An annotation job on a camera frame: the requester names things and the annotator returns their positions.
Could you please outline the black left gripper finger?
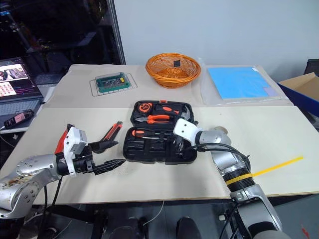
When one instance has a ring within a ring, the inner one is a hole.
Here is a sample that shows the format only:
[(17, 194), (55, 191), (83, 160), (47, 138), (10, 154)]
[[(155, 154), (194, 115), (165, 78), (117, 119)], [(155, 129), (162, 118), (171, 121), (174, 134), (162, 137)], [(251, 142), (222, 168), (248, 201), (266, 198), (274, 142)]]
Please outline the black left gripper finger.
[(94, 153), (103, 153), (106, 149), (111, 148), (117, 144), (118, 144), (117, 141), (106, 140), (106, 141), (92, 142), (92, 143), (89, 143), (88, 145), (90, 146), (91, 150)]
[(116, 169), (117, 167), (120, 167), (125, 162), (126, 162), (125, 159), (109, 160), (109, 161), (104, 162), (103, 164), (100, 164), (97, 166), (95, 165), (93, 172), (95, 175), (103, 174), (103, 173), (112, 171), (112, 170)]

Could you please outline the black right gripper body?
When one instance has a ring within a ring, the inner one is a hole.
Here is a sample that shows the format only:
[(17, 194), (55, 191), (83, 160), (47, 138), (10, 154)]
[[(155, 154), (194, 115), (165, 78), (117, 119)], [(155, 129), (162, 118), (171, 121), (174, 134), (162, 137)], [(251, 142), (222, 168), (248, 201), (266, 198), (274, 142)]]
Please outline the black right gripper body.
[(174, 144), (174, 154), (172, 159), (191, 159), (192, 149), (189, 141), (183, 139), (181, 136), (177, 136), (173, 142)]

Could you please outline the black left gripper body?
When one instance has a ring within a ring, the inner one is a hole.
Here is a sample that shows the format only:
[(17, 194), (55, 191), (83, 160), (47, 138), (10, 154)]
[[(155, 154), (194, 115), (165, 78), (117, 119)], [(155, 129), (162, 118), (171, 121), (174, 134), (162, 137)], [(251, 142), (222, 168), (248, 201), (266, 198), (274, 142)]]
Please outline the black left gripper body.
[(96, 166), (90, 146), (85, 146), (80, 154), (75, 155), (73, 165), (76, 173), (95, 173)]

